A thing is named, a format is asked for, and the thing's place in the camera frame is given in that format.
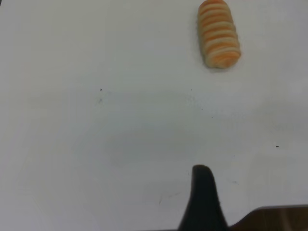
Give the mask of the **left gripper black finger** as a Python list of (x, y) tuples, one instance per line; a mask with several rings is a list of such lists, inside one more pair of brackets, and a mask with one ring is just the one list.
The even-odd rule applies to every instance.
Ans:
[(178, 230), (227, 231), (228, 229), (212, 171), (204, 165), (193, 166), (190, 198)]

